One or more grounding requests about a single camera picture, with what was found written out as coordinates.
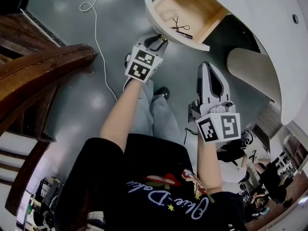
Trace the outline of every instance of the gray floor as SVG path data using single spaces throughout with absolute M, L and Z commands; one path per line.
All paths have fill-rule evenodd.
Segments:
M 31 12 L 65 44 L 87 43 L 98 49 L 94 40 L 94 12 L 79 11 L 81 3 L 94 0 L 29 0 Z M 153 33 L 146 19 L 144 0 L 98 0 L 98 41 L 106 59 L 107 78 L 116 95 L 121 94 L 126 80 L 124 57 L 137 39 Z M 195 92 L 197 68 L 203 61 L 211 61 L 225 74 L 230 84 L 231 99 L 241 113 L 242 127 L 251 122 L 265 107 L 268 99 L 254 88 L 231 76 L 225 69 L 222 46 L 231 44 L 232 32 L 215 30 L 208 39 L 210 52 L 190 49 L 170 43 L 164 55 L 164 63 L 154 75 L 156 87 L 167 86 L 173 110 L 180 130 L 187 124 L 187 106 L 197 98 Z M 99 56 L 93 68 L 93 78 L 81 73 L 62 86 L 52 107 L 47 129 L 57 140 L 45 153 L 37 170 L 44 164 L 53 165 L 54 172 L 62 179 L 69 174 L 86 139 L 99 135 L 100 128 L 115 101 L 104 83 L 103 62 Z M 196 163 L 196 137 L 188 135 L 187 149 L 192 164 Z

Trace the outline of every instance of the black clothing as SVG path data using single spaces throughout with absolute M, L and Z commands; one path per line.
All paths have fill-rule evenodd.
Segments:
M 244 156 L 244 150 L 242 149 L 243 142 L 241 140 L 234 140 L 228 144 L 223 145 L 221 148 L 224 151 L 217 152 L 218 160 L 225 163 L 235 162 L 235 160 Z
M 280 177 L 277 173 L 276 165 L 269 163 L 266 170 L 260 174 L 260 179 L 269 192 L 270 198 L 277 204 L 283 203 L 287 194 L 286 188 L 280 184 Z
M 243 199 L 230 192 L 212 196 L 192 173 L 185 147 L 129 134 L 125 153 L 113 142 L 89 139 L 80 152 L 55 210 L 56 230 L 89 212 L 104 213 L 108 230 L 245 231 Z M 86 194 L 95 189 L 95 194 Z

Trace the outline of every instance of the sneaker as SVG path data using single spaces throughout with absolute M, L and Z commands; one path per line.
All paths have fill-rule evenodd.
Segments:
M 245 131 L 242 133 L 241 141 L 243 142 L 242 149 L 245 150 L 250 144 L 252 144 L 254 137 L 249 131 Z
M 254 150 L 252 153 L 253 154 L 249 157 L 249 159 L 251 159 L 252 163 L 254 164 L 258 162 L 258 158 L 257 158 L 258 153 L 257 153 L 257 150 Z
M 167 87 L 162 87 L 155 93 L 155 95 L 163 95 L 167 101 L 170 97 L 170 91 Z

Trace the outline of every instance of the light blue jeans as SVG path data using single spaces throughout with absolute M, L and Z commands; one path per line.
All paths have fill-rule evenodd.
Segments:
M 143 134 L 183 145 L 178 123 L 163 95 L 154 96 L 151 80 L 143 85 L 130 133 Z

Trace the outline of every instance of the open drawer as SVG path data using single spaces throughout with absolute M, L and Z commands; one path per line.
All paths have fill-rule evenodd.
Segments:
M 215 0 L 145 0 L 145 9 L 158 33 L 166 35 L 168 40 L 202 51 L 209 51 L 210 47 L 202 43 L 228 13 Z M 192 39 L 171 29 L 176 26 L 173 19 L 177 18 L 178 27 L 190 27 L 189 30 L 180 28 L 179 31 L 191 35 Z

